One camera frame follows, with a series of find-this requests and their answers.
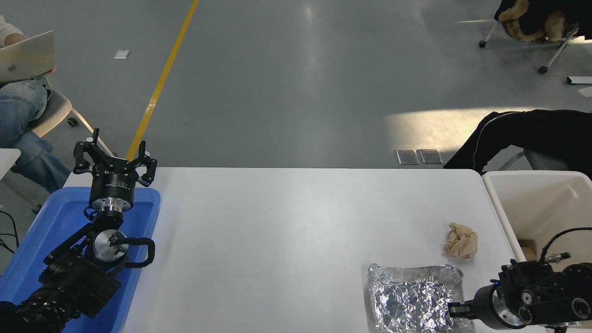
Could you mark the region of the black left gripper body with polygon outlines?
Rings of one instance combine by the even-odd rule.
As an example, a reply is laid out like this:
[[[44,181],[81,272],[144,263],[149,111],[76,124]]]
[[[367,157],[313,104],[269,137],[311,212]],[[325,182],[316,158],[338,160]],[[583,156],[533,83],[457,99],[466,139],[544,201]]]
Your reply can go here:
[[[127,166],[127,161],[119,158],[95,160],[92,168],[90,200],[97,201],[109,197],[133,201],[135,198],[137,171]]]

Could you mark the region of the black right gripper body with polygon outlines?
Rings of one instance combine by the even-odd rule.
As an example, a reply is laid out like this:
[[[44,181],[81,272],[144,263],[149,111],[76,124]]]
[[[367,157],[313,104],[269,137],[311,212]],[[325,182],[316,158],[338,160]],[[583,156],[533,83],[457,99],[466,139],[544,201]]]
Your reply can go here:
[[[503,305],[503,299],[499,297],[497,288],[499,285],[491,284],[476,291],[474,297],[474,314],[486,326],[503,330],[507,329],[503,311],[506,310]]]

